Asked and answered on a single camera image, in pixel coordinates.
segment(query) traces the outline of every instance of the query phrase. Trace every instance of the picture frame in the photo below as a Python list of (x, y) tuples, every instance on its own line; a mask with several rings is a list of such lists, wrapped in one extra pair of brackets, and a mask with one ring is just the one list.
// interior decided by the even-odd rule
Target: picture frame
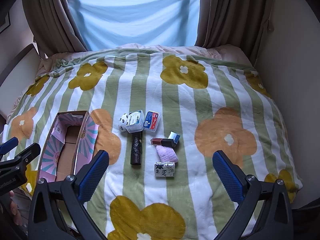
[(10, 16), (9, 13), (3, 20), (0, 20), (0, 34), (10, 26)]

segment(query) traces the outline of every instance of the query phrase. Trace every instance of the pink towel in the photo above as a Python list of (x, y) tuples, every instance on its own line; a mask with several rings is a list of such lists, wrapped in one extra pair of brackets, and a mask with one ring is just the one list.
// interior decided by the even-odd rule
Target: pink towel
[(171, 147), (156, 146), (157, 152), (162, 162), (178, 162), (178, 156)]

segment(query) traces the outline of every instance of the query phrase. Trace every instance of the striped blanket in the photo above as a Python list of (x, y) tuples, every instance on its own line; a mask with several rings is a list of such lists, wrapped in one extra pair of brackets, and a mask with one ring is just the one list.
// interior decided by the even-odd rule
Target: striped blanket
[[(302, 187), (281, 114), (251, 66), (147, 49), (57, 60), (10, 118), (4, 139), (16, 136), (19, 145), (4, 159), (34, 142), (43, 147), (57, 112), (71, 110), (91, 113), (100, 125), (94, 154), (104, 149), (110, 155), (110, 166), (84, 204), (109, 240), (213, 239), (237, 207), (212, 167), (216, 150), (259, 180), (283, 179), (291, 201)], [(156, 133), (143, 132), (139, 167), (130, 165), (131, 135), (118, 130), (122, 114), (136, 110), (162, 112)], [(170, 131), (181, 135), (175, 177), (156, 178), (160, 159), (150, 139)], [(39, 158), (27, 167), (27, 194), (33, 193), (38, 168)]]

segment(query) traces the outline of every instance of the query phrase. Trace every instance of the cardboard box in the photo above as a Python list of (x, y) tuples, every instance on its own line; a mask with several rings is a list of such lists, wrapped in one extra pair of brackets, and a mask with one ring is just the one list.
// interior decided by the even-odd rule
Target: cardboard box
[(44, 143), (37, 180), (64, 180), (92, 159), (99, 125), (88, 111), (58, 113)]

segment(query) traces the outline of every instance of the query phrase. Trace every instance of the wall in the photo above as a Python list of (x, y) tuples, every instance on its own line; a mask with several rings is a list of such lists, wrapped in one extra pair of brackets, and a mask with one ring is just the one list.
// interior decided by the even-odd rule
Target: wall
[(303, 179), (298, 208), (320, 197), (320, 23), (305, 0), (274, 0), (271, 22), (255, 67), (283, 115)]
[(0, 73), (9, 62), (28, 44), (33, 41), (23, 12), (22, 0), (16, 0), (10, 11), (11, 25), (0, 34)]

